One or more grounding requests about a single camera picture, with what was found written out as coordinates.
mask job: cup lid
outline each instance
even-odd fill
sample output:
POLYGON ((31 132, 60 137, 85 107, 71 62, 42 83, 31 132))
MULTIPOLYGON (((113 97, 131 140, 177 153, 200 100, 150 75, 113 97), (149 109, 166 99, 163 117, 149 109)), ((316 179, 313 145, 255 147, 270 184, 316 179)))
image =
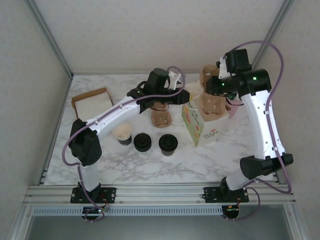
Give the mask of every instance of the cup lid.
POLYGON ((134 137, 133 144, 139 152, 146 152, 151 148, 151 137, 146 133, 139 133, 134 137))
POLYGON ((176 150, 178 146, 178 140, 171 134, 165 134, 159 139, 159 147, 162 151, 172 152, 176 150))

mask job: white marble surface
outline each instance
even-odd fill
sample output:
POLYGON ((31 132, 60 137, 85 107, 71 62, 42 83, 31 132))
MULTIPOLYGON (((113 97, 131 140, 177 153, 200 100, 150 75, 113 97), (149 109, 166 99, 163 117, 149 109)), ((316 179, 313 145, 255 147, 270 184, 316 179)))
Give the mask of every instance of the white marble surface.
MULTIPOLYGON (((74 77, 45 185, 75 185, 79 180, 77 168, 64 165, 61 157, 62 148, 70 136, 72 122, 76 117, 71 98, 106 87, 112 99, 118 102, 147 77, 148 74, 74 77)), ((187 82, 198 78, 198 74, 188 74, 187 82)), ((120 145, 111 132, 100 140, 103 154, 97 166, 102 184, 219 182, 239 168, 240 158, 253 155, 252 131, 244 107, 240 107, 236 115, 228 119, 215 143, 198 148, 181 117, 182 106, 171 105, 169 111, 172 125, 165 128, 153 127, 149 109, 128 120, 132 126, 132 139, 138 133, 150 135, 152 147, 147 152, 138 152, 133 143, 129 146, 120 145), (171 157, 163 156, 158 146, 159 138, 167 133, 178 139, 178 148, 171 157)), ((66 159, 70 163, 75 161, 69 148, 66 159)))

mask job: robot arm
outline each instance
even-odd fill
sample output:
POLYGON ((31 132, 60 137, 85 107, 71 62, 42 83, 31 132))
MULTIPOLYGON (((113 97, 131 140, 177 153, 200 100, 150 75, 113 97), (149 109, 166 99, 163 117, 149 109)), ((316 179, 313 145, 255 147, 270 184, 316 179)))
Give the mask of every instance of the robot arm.
POLYGON ((147 81, 141 82, 136 88, 130 90, 117 105, 87 121, 77 119, 73 122, 70 136, 81 128, 91 125, 81 131, 68 145, 72 155, 80 163, 83 187, 86 191, 92 192, 100 187, 97 161, 102 155, 102 149, 99 139, 124 121, 152 107, 155 102, 180 105, 190 101, 190 94, 186 90, 183 89, 179 94, 175 94, 178 93, 179 88, 174 90, 165 88, 167 81, 170 85, 169 73, 166 70, 155 68, 149 74, 147 81))
POLYGON ((220 184, 220 190, 227 199, 233 195, 233 191, 242 189, 250 180, 279 170, 281 165, 276 150, 281 154, 285 166, 293 163, 293 156, 285 153, 280 141, 271 102, 266 111, 271 91, 268 72, 264 69, 252 70, 246 49, 227 52, 216 65, 220 68, 219 76, 208 80, 206 93, 222 97, 238 94, 248 112, 254 140, 254 155, 242 158, 240 169, 224 178, 220 184), (277 149, 272 145, 266 115, 270 117, 277 149))

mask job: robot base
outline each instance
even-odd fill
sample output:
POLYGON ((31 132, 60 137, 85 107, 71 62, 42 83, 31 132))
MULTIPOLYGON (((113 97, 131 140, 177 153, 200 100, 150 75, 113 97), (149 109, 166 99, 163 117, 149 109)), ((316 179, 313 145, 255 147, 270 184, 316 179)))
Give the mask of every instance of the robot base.
MULTIPOLYGON (((116 188, 115 187, 101 187, 97 186, 92 191, 87 191, 88 196, 96 204, 114 204, 116 198, 116 188)), ((90 201, 87 199, 84 189, 81 184, 78 182, 78 186, 72 190, 70 203, 72 204, 90 204, 90 201)))
POLYGON ((220 186, 204 187, 202 198, 205 203, 248 203, 248 192, 242 188, 231 191, 228 188, 226 177, 222 179, 220 186))

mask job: white paper cup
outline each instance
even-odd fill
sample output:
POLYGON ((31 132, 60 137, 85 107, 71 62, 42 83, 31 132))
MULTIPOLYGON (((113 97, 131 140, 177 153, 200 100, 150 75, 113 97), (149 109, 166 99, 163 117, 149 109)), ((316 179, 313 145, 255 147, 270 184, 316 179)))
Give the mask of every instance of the white paper cup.
POLYGON ((132 142, 131 126, 127 122, 124 122, 113 129, 112 134, 123 146, 127 146, 132 142))

